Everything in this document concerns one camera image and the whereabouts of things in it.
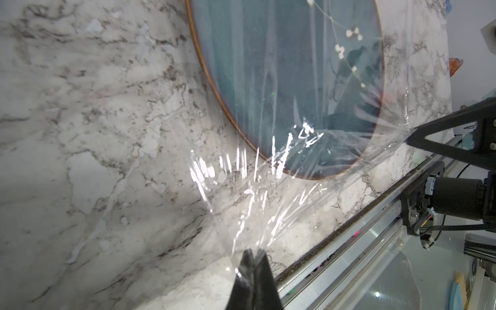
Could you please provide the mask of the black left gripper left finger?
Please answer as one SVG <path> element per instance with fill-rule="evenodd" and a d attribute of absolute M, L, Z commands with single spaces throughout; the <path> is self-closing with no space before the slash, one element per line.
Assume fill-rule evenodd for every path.
<path fill-rule="evenodd" d="M 252 250 L 243 252 L 242 259 L 236 271 L 226 310 L 254 309 L 254 255 Z"/>

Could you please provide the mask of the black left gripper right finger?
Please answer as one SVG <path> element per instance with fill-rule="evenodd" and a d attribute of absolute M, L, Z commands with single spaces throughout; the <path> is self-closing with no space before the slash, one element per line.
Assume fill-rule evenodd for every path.
<path fill-rule="evenodd" d="M 259 250 L 254 259 L 254 308 L 257 310 L 284 310 L 268 255 L 264 250 Z"/>

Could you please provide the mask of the clear plastic wrap sheet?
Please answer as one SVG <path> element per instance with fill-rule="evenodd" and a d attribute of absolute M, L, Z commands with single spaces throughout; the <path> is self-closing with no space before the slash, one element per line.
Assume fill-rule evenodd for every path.
<path fill-rule="evenodd" d="M 187 1 L 233 139 L 191 176 L 238 264 L 392 154 L 408 116 L 411 1 Z"/>

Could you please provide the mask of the dark teal round plate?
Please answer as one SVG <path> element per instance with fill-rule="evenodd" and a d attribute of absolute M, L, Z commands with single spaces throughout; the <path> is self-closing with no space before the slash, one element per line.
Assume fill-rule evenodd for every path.
<path fill-rule="evenodd" d="M 324 180 L 365 155 L 385 79 L 376 1 L 188 1 L 187 14 L 220 106 L 279 173 Z"/>

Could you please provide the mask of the aluminium front rail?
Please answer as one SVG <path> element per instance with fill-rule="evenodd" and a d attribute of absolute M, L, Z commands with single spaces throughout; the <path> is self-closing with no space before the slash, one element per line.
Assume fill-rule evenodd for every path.
<path fill-rule="evenodd" d="M 484 180 L 489 170 L 401 147 L 386 162 L 325 202 L 317 243 L 298 230 L 305 253 L 276 278 L 285 309 L 446 309 L 457 272 L 470 274 L 467 233 L 444 231 L 424 249 L 401 217 L 400 195 L 436 162 L 445 177 Z M 435 225 L 479 224 L 437 215 Z"/>

